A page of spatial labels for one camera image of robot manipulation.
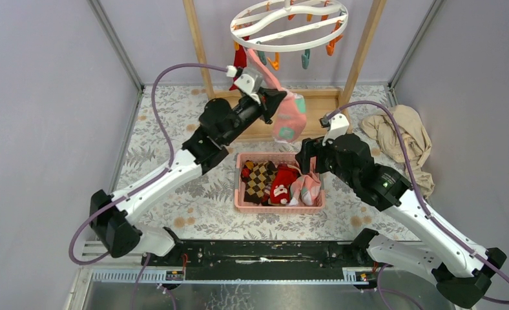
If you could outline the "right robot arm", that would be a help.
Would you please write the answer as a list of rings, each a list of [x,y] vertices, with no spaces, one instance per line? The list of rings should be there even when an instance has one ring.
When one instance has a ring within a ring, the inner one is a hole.
[[[402,223],[427,246],[397,244],[363,229],[352,241],[357,265],[376,261],[398,267],[433,284],[453,304],[470,308],[484,297],[507,259],[499,248],[477,244],[419,201],[411,182],[394,168],[375,163],[368,144],[354,134],[329,142],[306,138],[295,158],[302,172],[332,173],[362,202]]]

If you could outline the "brown argyle sock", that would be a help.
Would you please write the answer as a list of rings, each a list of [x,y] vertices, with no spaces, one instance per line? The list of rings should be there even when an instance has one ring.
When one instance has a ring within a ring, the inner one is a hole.
[[[272,161],[253,162],[255,164],[250,180],[243,182],[244,201],[259,205],[267,205],[270,188],[277,173],[277,167]]]

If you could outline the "black red yellow argyle sock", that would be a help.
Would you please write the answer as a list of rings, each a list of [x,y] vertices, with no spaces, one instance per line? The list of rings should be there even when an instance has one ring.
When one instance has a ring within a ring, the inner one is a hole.
[[[244,165],[240,171],[240,178],[243,182],[248,182],[250,180],[250,174],[252,173],[254,167],[255,167],[255,164],[250,160],[247,160],[244,163]]]

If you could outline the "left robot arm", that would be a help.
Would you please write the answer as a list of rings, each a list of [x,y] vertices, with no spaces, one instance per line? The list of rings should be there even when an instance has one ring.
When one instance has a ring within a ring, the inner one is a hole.
[[[235,107],[224,98],[208,101],[199,127],[167,163],[126,189],[94,193],[90,226],[108,254],[120,258],[137,250],[165,265],[177,263],[178,238],[169,229],[142,226],[139,220],[158,200],[218,166],[229,154],[227,146],[256,120],[270,124],[286,96],[285,90],[262,87],[254,96],[242,96]]]

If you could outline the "pink plastic basket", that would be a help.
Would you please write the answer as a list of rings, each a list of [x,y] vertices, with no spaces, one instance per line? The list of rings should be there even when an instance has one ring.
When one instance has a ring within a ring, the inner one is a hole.
[[[234,190],[234,204],[235,207],[242,213],[291,213],[291,214],[315,214],[324,208],[326,204],[326,194],[324,191],[323,178],[317,174],[321,181],[320,196],[316,200],[316,205],[309,206],[287,206],[286,205],[271,205],[268,201],[267,205],[259,205],[255,203],[247,203],[244,201],[245,184],[240,178],[240,171],[247,160],[253,162],[272,161],[276,167],[279,164],[295,165],[300,170],[299,164],[295,159],[295,154],[292,152],[243,152],[237,155],[236,159],[236,172],[235,172],[235,190]]]

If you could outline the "wooden hanger stand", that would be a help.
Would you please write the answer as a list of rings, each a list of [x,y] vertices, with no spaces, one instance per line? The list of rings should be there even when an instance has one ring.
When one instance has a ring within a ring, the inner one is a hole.
[[[350,68],[346,84],[342,90],[288,90],[284,102],[277,109],[276,125],[272,131],[250,130],[240,136],[242,141],[265,141],[270,137],[280,142],[292,142],[304,136],[319,134],[320,130],[308,127],[307,107],[335,107],[341,118],[346,120],[346,130],[353,131],[351,117],[345,104],[351,99],[353,89],[361,72],[374,33],[378,27],[385,1],[373,1],[365,22],[362,37]],[[282,19],[292,19],[296,15],[306,15],[303,26],[276,32],[262,37],[254,35],[271,23]],[[265,1],[241,11],[231,21],[230,31],[237,51],[245,53],[245,59],[261,72],[269,86],[277,84],[277,78],[271,70],[280,67],[280,55],[290,52],[302,52],[302,67],[309,66],[310,51],[316,47],[325,47],[329,56],[335,51],[335,45],[343,36],[347,27],[349,13],[338,1]],[[272,45],[272,41],[289,36],[304,34],[308,31],[334,25],[333,31],[319,39],[292,45]]]

